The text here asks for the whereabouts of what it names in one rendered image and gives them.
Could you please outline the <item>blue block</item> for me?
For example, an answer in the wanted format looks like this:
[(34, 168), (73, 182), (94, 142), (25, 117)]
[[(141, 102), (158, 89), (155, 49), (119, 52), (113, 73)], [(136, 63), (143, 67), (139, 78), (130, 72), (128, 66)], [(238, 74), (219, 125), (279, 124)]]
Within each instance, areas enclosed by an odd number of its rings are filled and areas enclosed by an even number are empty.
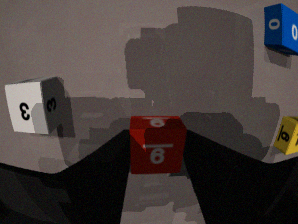
[(265, 47), (298, 55), (298, 15), (279, 3), (265, 8)]

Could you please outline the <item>yellow block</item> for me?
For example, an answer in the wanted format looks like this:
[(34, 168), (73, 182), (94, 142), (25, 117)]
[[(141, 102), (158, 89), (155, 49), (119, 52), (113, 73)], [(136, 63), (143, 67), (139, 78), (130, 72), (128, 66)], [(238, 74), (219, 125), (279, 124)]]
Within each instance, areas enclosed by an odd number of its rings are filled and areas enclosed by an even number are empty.
[(285, 156), (298, 152), (298, 117), (282, 117), (274, 147), (278, 148), (279, 152), (285, 153)]

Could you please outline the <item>dark red block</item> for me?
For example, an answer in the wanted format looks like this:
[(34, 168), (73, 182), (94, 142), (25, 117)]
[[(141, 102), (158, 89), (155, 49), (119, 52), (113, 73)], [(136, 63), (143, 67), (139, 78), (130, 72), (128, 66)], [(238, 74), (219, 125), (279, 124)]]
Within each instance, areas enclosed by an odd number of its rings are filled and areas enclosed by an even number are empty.
[(180, 172), (186, 127), (178, 116), (132, 116), (130, 175)]

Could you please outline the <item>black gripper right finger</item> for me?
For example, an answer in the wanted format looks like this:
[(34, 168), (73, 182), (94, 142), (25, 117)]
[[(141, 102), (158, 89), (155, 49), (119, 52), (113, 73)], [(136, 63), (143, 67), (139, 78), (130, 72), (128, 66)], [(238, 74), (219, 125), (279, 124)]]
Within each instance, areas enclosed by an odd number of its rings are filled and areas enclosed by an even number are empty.
[(261, 224), (298, 183), (298, 156), (267, 164), (190, 129), (184, 160), (205, 224)]

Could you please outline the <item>grey block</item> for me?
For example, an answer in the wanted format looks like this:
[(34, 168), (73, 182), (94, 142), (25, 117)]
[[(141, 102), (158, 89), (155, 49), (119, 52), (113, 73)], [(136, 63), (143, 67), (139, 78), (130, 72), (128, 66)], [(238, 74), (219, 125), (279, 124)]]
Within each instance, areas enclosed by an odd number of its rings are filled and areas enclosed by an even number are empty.
[(12, 81), (4, 88), (15, 132), (49, 135), (63, 123), (56, 76)]

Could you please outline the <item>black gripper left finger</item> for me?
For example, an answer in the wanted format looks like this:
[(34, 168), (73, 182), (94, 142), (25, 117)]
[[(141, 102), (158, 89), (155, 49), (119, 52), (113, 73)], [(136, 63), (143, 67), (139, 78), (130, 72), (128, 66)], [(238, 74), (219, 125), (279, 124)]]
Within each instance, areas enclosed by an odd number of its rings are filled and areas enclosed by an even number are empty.
[(130, 129), (57, 173), (0, 163), (0, 205), (52, 224), (120, 224)]

